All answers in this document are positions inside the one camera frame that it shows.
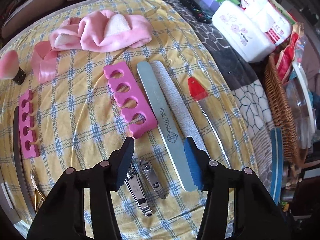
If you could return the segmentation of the large silver nail clipper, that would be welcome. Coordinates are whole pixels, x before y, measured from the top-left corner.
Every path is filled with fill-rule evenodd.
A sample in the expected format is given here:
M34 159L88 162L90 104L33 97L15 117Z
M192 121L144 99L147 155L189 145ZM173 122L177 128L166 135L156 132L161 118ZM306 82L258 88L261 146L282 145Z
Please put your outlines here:
M138 176L138 173L132 163L126 173L125 184L136 201L138 207L146 217L152 216L152 211L146 200L145 193Z

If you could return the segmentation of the red handled glass file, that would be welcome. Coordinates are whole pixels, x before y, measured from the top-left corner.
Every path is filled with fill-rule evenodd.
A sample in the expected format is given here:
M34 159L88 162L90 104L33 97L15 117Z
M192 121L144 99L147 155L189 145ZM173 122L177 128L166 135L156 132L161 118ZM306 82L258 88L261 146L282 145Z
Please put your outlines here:
M188 87L189 87L189 92L190 92L191 97L197 102L203 115L207 119L208 124L210 125L213 134L215 135L215 138L216 138L217 143L219 145L220 151L225 159L226 166L228 168L232 168L230 159L225 151L225 148L223 146L223 143L222 143L222 140L221 140L220 135L218 133L218 130L214 124L213 115L209 109L208 104L206 103L206 98L208 98L208 92L199 83L199 81L197 81L194 77L188 78Z

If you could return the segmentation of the small silver nail clipper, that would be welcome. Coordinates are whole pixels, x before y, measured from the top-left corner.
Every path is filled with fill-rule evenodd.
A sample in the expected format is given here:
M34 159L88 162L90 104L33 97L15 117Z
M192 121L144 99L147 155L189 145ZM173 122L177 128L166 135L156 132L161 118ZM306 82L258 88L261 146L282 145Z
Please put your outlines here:
M165 199L165 191L150 161L142 160L140 166L153 191L161 199Z

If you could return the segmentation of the yellow plaid cloth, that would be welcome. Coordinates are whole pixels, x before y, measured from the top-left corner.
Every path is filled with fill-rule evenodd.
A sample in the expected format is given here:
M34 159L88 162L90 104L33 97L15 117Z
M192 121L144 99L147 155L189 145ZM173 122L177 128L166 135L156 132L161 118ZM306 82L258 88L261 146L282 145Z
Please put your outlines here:
M215 136L197 103L190 96L187 79L194 76L209 92L208 103L231 161L232 168L252 168L258 173L253 147L235 98L221 75L211 53L199 40L192 20L182 17L177 0L91 0L51 14L20 32L4 46L1 56L16 50L20 67L27 77L20 86L1 80L1 172L10 200L22 222L19 230L29 229L33 218L23 198L14 162L13 120L19 97L33 91L36 144L40 156L23 159L31 199L34 196L30 171L38 187L47 195L68 167L91 168L118 149L128 135L128 124L120 114L113 93L103 74L105 65L125 61L140 88L136 71L140 61L161 61L179 91L213 159L223 161ZM152 24L152 40L138 49L112 53L84 50L63 51L57 56L57 76L39 84L30 65L35 45L69 17L84 17L97 10L143 15ZM149 160L164 186L167 197L160 199L143 174L139 174L153 215L145 217L126 185L112 200L123 239L195 239L207 198L206 192L182 189L167 149L157 128L135 140L133 164Z

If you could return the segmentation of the wicker basket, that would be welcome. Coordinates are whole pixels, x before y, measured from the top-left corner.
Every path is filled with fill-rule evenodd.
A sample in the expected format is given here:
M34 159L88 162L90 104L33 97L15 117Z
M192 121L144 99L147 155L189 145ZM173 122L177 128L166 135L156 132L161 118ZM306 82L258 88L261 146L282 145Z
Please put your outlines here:
M290 163L303 168L308 151L298 146L293 113L289 106L285 90L278 77L274 53L269 55L268 63L264 71L264 90L274 125L281 128L284 157Z

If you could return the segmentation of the pink toe separator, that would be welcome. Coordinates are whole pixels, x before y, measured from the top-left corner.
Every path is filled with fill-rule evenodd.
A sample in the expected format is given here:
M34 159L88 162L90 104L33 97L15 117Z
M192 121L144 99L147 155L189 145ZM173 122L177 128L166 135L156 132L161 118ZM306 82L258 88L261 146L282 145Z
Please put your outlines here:
M20 132L20 143L22 154L25 159L38 157L39 149L35 144L36 133L33 130L34 117L33 113L33 93L28 89L22 94L18 101L18 125Z
M127 64L120 62L106 65L103 72L125 122L130 123L137 114L144 116L143 123L129 125L132 136L138 139L145 132L156 128L157 119Z

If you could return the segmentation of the white tissue box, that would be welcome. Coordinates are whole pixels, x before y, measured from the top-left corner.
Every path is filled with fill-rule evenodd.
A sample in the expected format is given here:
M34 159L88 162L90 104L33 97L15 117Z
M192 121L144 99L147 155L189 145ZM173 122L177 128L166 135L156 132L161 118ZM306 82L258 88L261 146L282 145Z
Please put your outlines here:
M276 46L244 13L230 1L224 1L212 16L214 27L248 63L263 61Z

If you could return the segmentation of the grey metal nail file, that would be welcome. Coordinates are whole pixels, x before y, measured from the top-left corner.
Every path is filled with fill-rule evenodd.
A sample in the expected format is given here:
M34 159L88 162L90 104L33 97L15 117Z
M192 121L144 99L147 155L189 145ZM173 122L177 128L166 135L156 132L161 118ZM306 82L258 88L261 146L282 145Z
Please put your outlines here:
M195 191L196 186L191 176L182 139L151 64L146 61L138 63L137 72L158 121L158 130L181 187L188 192Z

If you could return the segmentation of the translucent plastic box lid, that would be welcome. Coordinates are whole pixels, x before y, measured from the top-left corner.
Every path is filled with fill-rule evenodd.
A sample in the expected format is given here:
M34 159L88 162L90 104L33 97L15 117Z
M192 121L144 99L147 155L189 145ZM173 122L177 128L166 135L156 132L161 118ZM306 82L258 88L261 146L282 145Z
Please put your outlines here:
M2 173L0 173L0 202L1 207L5 214L7 215L8 219L12 222L12 224L16 224L20 221L20 218L10 200L9 194L7 192L7 188L4 183L4 179Z

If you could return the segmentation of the pink powder brush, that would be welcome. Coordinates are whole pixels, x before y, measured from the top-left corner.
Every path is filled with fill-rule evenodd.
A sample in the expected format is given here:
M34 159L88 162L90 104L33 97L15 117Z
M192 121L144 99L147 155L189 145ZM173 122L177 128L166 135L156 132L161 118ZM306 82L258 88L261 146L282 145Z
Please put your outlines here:
M20 67L18 54L15 50L7 51L0 61L0 79L12 80L17 85L21 85L26 77L26 73Z

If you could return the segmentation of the pink headband cloth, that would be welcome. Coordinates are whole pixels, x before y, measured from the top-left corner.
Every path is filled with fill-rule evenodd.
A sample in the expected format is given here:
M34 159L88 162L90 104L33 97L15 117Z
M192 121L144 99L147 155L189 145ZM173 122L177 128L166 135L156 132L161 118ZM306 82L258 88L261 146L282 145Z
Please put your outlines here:
M152 25L142 15L95 11L70 17L49 35L52 50L87 50L97 53L139 48L152 40Z

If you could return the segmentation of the white red packaged box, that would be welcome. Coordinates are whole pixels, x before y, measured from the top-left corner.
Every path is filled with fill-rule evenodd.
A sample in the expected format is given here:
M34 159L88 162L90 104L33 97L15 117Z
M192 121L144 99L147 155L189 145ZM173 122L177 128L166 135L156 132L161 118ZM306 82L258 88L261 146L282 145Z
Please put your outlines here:
M275 46L291 35L295 20L274 0L241 0L240 7Z

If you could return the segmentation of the pink satin ribbon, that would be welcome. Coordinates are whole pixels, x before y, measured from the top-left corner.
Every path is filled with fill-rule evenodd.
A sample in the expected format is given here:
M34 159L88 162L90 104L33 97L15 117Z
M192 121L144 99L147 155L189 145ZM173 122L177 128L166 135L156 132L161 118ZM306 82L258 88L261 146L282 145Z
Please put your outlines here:
M58 52L52 49L49 41L41 41L35 45L30 65L39 83L56 77L57 55Z

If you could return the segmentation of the black remote control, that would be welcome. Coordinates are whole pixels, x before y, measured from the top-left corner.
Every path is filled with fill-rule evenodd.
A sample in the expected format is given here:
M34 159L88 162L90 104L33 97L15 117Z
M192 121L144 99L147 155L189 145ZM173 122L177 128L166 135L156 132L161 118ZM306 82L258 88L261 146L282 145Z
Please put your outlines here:
M212 23L212 16L210 16L196 0L179 0L197 19L198 22L201 23Z

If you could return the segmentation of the white curved nail file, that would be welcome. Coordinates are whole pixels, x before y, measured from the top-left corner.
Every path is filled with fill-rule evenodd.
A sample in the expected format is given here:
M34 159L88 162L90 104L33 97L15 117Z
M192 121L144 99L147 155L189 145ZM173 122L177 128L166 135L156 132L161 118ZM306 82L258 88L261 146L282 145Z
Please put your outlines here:
M160 61L152 61L151 66L184 137L192 137L197 148L208 154L195 122L166 68Z

